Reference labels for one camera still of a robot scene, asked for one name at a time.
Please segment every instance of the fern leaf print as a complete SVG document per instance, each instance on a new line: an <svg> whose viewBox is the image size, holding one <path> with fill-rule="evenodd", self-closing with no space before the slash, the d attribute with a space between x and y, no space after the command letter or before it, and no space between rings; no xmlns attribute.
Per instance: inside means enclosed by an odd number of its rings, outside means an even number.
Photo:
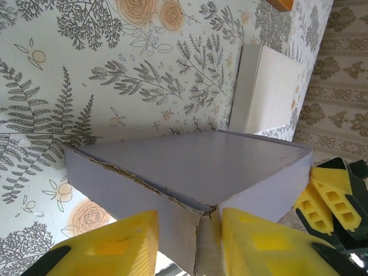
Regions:
<svg viewBox="0 0 368 276"><path fill-rule="evenodd" d="M12 103L1 112L8 119L2 124L9 129L0 135L0 171L10 171L2 185L2 201L11 204L30 179L51 164L64 158L65 145L93 144L98 137L92 136L90 118L93 95L86 107L75 118L72 105L72 87L68 70L63 67L64 81L54 109L48 101L38 97L40 86L32 86L31 80L23 80L0 60L0 74L6 79L8 100ZM29 147L20 147L14 137L25 135Z"/></svg>
<svg viewBox="0 0 368 276"><path fill-rule="evenodd" d="M122 63L108 61L105 67L93 68L90 79L102 81L102 86L114 83L114 89L119 90L120 95L134 95L139 91L143 96L142 101L155 102L156 105L166 104L171 98L183 101L182 93L185 88L178 78L167 71L160 75L147 60L139 66L133 69L134 73L138 74L138 77L134 77Z"/></svg>
<svg viewBox="0 0 368 276"><path fill-rule="evenodd" d="M212 34L203 42L201 36L190 36L191 46L186 41L178 41L177 47L181 53L177 64L180 74L186 75L194 69L194 84L190 89L190 102L184 107L186 115L198 112L204 106L210 107L214 99L219 95L226 95L224 91L224 48L221 46L219 35Z"/></svg>
<svg viewBox="0 0 368 276"><path fill-rule="evenodd" d="M106 0L16 0L16 5L17 13L26 21L38 18L45 11L57 10L60 13L56 18L59 33L72 40L72 45L77 50L89 47L96 51L104 43L102 38L109 48L114 48L121 35L125 34L122 21L113 17L110 4Z"/></svg>
<svg viewBox="0 0 368 276"><path fill-rule="evenodd" d="M220 11L221 13L214 2L209 1L207 5L201 5L200 13L205 16L205 20L210 20L213 30L222 32L223 38L231 45L235 44L237 39L244 43L246 33L239 18L234 18L229 6Z"/></svg>

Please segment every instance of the floral wallpaper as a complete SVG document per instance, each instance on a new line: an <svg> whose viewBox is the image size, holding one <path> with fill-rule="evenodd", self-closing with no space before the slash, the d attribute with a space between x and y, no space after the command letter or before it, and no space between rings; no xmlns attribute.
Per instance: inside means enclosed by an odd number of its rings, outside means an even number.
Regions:
<svg viewBox="0 0 368 276"><path fill-rule="evenodd" d="M301 112L331 6L295 0L279 13L265 0L0 0L0 276L114 221L68 183L64 145L226 129L243 44L302 64L290 124L260 135L291 140L299 115L331 120L318 117L323 106ZM349 14L334 12L336 22ZM361 58L326 58L321 76L367 77ZM367 115L356 114L341 125L364 134Z"/></svg>

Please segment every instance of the damask wallpaper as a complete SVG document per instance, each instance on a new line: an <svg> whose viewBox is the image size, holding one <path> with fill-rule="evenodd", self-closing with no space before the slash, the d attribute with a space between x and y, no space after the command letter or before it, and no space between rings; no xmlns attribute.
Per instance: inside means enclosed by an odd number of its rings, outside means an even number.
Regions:
<svg viewBox="0 0 368 276"><path fill-rule="evenodd" d="M295 141L316 162L368 159L368 3L336 0L301 109Z"/></svg>
<svg viewBox="0 0 368 276"><path fill-rule="evenodd" d="M0 0L0 275L19 275L53 244L113 221L68 184L64 145L226 129L244 43L302 64L290 124L260 133L291 140L331 6ZM336 73L352 66L348 76L363 78L361 58L340 58ZM326 78L338 69L320 67ZM364 134L362 118L345 116Z"/></svg>

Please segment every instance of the cardboard box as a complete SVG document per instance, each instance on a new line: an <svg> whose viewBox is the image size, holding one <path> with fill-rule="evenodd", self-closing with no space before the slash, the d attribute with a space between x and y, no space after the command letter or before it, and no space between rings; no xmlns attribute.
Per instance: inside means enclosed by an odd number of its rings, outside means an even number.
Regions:
<svg viewBox="0 0 368 276"><path fill-rule="evenodd" d="M290 122L300 63L263 45L244 44L229 130L259 133Z"/></svg>
<svg viewBox="0 0 368 276"><path fill-rule="evenodd" d="M220 215L278 221L309 181L313 149L201 132L66 149L69 183L116 219L157 210L159 251L191 275L224 275Z"/></svg>

